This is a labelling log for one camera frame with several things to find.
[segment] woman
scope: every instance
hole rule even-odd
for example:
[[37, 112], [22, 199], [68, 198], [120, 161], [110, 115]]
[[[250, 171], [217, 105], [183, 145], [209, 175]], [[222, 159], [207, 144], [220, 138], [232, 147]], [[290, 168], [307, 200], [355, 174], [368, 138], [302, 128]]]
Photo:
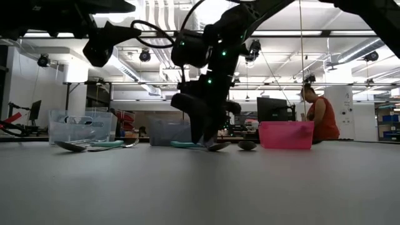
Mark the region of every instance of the woman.
[[301, 114], [302, 121], [314, 121], [314, 141], [338, 139], [339, 129], [336, 126], [335, 113], [331, 103], [325, 97], [319, 97], [311, 84], [305, 84], [301, 96], [308, 103], [312, 103], [307, 117]]

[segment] gray plastic bin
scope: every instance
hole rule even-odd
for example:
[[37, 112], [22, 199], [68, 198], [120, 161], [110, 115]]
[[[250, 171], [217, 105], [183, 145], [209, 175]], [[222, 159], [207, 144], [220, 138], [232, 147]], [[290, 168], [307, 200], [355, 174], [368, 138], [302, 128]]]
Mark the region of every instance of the gray plastic bin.
[[149, 138], [152, 146], [171, 146], [171, 141], [189, 143], [190, 123], [149, 117]]

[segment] fluorescent light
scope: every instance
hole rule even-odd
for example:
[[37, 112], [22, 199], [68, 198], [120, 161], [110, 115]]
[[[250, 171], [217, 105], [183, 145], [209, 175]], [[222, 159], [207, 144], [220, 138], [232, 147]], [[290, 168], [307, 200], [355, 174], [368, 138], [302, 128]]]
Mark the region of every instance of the fluorescent light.
[[[303, 31], [304, 36], [319, 36], [322, 31]], [[254, 31], [254, 36], [300, 36], [301, 31]]]
[[235, 86], [260, 86], [264, 85], [264, 83], [261, 82], [251, 82], [251, 83], [246, 83], [246, 82], [240, 82], [236, 83]]
[[[62, 32], [59, 33], [57, 38], [73, 38], [74, 34]], [[24, 38], [52, 38], [50, 34], [46, 32], [28, 32], [24, 35]]]
[[[288, 7], [299, 8], [299, 3], [296, 1], [290, 4]], [[325, 3], [325, 2], [317, 2], [317, 1], [301, 1], [302, 8], [308, 9], [334, 9], [334, 4]]]
[[148, 85], [178, 85], [177, 82], [145, 82]]
[[113, 82], [112, 85], [139, 85], [138, 82]]
[[374, 31], [332, 31], [332, 36], [340, 36], [340, 35], [347, 35], [347, 36], [358, 36], [358, 35], [376, 35]]
[[142, 31], [141, 36], [155, 37], [157, 36], [157, 33], [155, 31]]
[[57, 38], [73, 38], [74, 34], [73, 33], [59, 33]]
[[165, 99], [114, 99], [112, 101], [118, 101], [118, 102], [136, 102], [136, 101], [159, 102], [159, 101], [169, 101], [169, 100], [165, 100]]
[[37, 33], [26, 33], [24, 38], [51, 38], [50, 34], [45, 32], [37, 32]]

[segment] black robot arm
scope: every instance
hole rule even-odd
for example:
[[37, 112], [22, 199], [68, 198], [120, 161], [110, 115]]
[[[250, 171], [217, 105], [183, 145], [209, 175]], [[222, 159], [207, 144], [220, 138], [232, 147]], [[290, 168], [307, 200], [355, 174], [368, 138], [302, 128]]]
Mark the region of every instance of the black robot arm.
[[233, 73], [240, 55], [248, 55], [244, 42], [258, 26], [291, 4], [293, 0], [269, 0], [242, 3], [224, 12], [221, 19], [204, 28], [203, 34], [183, 30], [178, 34], [171, 59], [177, 66], [190, 64], [207, 74], [198, 81], [182, 82], [180, 93], [171, 106], [187, 113], [191, 119], [192, 142], [203, 136], [208, 141], [226, 120], [226, 111], [238, 114], [239, 104], [227, 101], [233, 86]]

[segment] clear plastic bin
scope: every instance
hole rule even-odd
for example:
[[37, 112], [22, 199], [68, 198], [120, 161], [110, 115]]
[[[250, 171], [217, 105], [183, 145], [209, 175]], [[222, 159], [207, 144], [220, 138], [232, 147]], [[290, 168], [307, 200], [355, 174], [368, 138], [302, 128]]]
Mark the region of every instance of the clear plastic bin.
[[266, 149], [311, 149], [314, 122], [261, 122], [258, 132]]
[[49, 111], [49, 143], [79, 141], [93, 138], [113, 141], [116, 130], [115, 116], [110, 112], [85, 112], [82, 116], [68, 111]]

